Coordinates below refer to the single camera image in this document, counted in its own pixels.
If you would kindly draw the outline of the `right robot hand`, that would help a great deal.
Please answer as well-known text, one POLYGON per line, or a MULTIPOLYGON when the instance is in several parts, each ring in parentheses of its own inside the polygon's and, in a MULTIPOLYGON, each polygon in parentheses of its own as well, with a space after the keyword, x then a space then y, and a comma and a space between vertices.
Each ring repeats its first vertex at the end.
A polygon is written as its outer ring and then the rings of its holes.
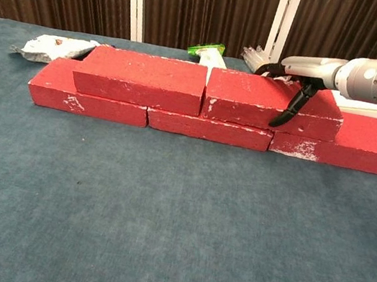
POLYGON ((265 63, 257 67, 255 75, 266 74, 271 78, 290 76, 292 81, 301 84, 287 108, 269 121, 269 126, 278 127, 289 122, 318 90, 335 90, 336 73, 347 62, 339 58, 288 56, 280 63, 265 63))

